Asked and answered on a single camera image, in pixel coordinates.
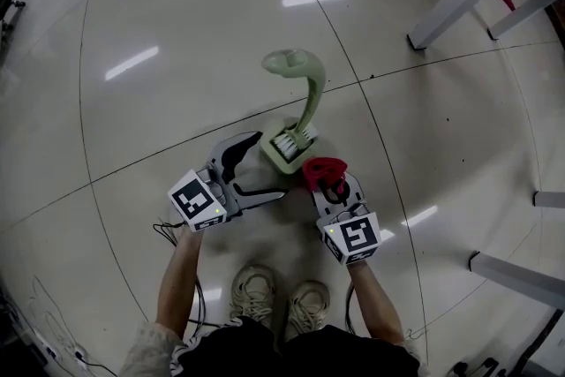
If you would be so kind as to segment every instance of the floor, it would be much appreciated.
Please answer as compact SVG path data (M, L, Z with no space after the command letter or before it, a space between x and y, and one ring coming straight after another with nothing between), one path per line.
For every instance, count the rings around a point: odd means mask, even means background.
M565 190L565 53L543 11L491 41L509 11L481 0L415 53L405 36L438 0L25 1L0 72L0 274L74 375L49 313L119 369L172 253L152 229L171 216L167 191L220 140L299 113L304 81L260 68L289 47L327 67L321 152L349 164L387 231L369 262L432 374L512 366L551 315L466 267L481 250L565 277L565 213L531 204ZM276 268L281 295L326 283L343 328L347 271L315 218L297 189L209 230L207 319L228 319L252 260ZM356 300L352 317L362 333Z

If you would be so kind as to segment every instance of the person's foot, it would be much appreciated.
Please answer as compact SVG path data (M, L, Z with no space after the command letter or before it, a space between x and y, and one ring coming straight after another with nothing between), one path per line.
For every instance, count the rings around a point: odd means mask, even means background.
M301 283L290 296L284 341L319 329L328 309L329 292L325 284L314 281Z
M270 268L247 266L237 272L231 285L231 318L247 316L271 328L275 279Z

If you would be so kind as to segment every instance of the forearm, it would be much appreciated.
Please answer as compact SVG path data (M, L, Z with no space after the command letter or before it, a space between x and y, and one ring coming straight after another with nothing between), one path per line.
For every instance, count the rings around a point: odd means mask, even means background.
M372 338L379 338L392 344L403 341L400 318L387 293L381 288L373 271L365 261L350 264L350 272L361 314Z
M162 279L156 322L182 339L191 314L203 232L183 230Z

